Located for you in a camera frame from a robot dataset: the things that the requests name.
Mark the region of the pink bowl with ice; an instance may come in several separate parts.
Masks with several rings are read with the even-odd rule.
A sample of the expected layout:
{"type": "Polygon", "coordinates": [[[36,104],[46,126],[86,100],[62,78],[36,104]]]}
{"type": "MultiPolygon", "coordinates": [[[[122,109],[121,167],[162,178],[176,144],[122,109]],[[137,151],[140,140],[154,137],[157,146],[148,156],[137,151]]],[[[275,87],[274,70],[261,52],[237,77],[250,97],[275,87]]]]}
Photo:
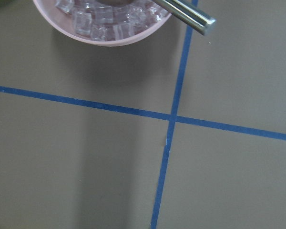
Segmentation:
{"type": "Polygon", "coordinates": [[[160,22],[132,37],[117,41],[99,42],[77,34],[74,31],[71,16],[56,8],[53,0],[33,0],[33,3],[43,18],[57,31],[74,40],[102,47],[119,47],[139,42],[160,29],[171,17],[171,14],[168,14],[160,22]]]}

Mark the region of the metal scoop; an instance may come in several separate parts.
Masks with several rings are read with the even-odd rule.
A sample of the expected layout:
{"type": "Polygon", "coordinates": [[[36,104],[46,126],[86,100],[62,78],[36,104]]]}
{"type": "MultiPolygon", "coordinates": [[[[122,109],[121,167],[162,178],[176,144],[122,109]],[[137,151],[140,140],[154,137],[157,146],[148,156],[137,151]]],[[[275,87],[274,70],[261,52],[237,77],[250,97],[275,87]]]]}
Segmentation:
{"type": "Polygon", "coordinates": [[[154,0],[154,2],[203,36],[215,26],[215,18],[187,0],[154,0]]]}

